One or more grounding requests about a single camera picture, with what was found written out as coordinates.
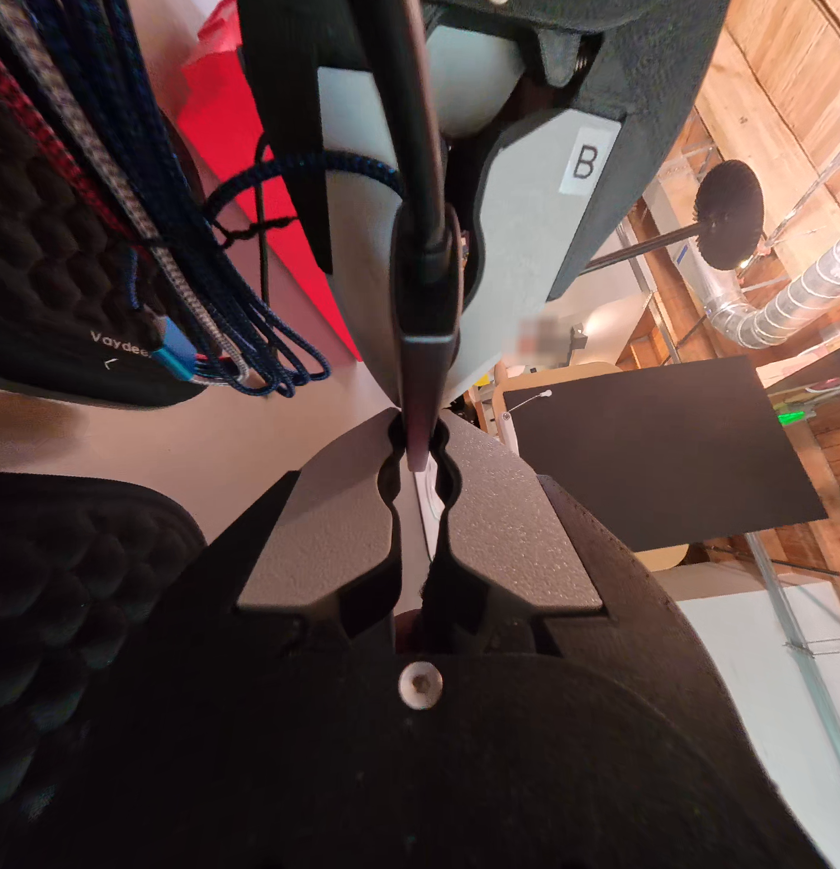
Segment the red plastic bin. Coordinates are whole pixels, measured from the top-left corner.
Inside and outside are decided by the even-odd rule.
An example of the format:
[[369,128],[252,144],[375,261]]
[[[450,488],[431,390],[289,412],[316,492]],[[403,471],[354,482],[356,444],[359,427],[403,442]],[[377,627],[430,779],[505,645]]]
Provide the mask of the red plastic bin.
[[[220,181],[252,167],[262,135],[252,91],[241,69],[241,45],[237,2],[219,2],[180,67],[186,97],[178,126]],[[350,356],[360,361],[299,223],[268,231],[267,244]]]

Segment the black board wooden edge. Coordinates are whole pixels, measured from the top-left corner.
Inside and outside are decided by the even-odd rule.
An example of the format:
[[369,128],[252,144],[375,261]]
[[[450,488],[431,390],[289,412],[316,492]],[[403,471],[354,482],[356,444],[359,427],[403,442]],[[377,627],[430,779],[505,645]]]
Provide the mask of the black board wooden edge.
[[[543,389],[505,392],[506,409]],[[513,413],[521,458],[634,552],[827,518],[744,356],[551,389]]]

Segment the silver ventilation duct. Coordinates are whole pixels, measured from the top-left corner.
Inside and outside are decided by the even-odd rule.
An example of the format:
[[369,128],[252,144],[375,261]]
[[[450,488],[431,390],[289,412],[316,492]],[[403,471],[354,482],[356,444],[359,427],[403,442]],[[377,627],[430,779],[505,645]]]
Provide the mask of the silver ventilation duct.
[[747,301],[731,271],[710,267],[701,255],[695,290],[709,323],[745,349],[787,342],[840,302],[840,239],[763,307]]

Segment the black pole with disc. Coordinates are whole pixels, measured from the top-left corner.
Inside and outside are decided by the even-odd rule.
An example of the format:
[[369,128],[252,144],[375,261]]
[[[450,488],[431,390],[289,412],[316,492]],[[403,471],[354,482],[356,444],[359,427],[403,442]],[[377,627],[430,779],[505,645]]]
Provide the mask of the black pole with disc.
[[732,270],[755,252],[763,222],[764,197],[757,176],[746,163],[725,160],[699,184],[691,225],[593,259],[579,274],[585,276],[691,239],[710,267]]

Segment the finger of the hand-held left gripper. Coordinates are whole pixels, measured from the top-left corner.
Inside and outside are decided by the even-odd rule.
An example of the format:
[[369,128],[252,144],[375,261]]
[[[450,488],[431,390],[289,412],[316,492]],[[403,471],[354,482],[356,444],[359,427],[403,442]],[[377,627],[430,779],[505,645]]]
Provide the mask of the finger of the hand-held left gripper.
[[[317,85],[323,146],[396,168],[397,159],[371,72],[321,67]],[[389,265],[401,197],[381,182],[326,174],[332,273],[328,286],[375,382],[399,405]]]
[[541,110],[494,141],[470,213],[477,254],[444,404],[511,350],[546,305],[622,126],[574,108]]

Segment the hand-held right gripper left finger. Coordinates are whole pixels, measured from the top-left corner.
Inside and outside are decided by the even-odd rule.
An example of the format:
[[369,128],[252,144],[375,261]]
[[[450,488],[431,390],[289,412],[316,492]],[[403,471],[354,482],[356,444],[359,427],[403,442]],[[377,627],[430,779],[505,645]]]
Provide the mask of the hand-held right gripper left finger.
[[246,616],[284,616],[345,639],[394,639],[403,590],[403,424],[388,408],[309,460],[237,598]]

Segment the black honeycomb cushion pad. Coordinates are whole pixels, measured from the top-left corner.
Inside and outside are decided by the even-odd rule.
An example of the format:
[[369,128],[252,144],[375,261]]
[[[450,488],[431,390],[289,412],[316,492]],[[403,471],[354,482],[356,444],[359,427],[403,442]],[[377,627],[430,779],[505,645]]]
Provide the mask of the black honeycomb cushion pad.
[[0,812],[45,807],[124,643],[205,538],[164,494],[0,472]]
[[70,401],[171,407],[204,387],[151,358],[187,314],[0,103],[0,382]]

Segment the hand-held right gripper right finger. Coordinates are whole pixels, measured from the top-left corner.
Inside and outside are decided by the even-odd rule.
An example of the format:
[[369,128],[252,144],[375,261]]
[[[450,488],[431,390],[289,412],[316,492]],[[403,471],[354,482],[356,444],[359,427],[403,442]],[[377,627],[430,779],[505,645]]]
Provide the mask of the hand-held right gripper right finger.
[[429,639],[491,639],[553,617],[594,617],[599,592],[532,468],[441,412],[430,450],[441,501],[423,589]]

